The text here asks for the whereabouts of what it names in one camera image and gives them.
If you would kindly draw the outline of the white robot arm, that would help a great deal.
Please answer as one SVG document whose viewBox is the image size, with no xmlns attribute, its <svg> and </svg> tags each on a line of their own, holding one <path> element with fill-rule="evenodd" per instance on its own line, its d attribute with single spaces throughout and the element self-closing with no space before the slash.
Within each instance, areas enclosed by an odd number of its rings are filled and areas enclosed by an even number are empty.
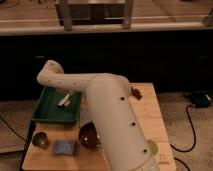
<svg viewBox="0 0 213 171">
<path fill-rule="evenodd" d="M 37 75 L 39 84 L 69 93 L 84 92 L 111 171 L 160 171 L 129 102 L 131 84 L 111 73 L 65 74 L 48 60 Z"/>
</svg>

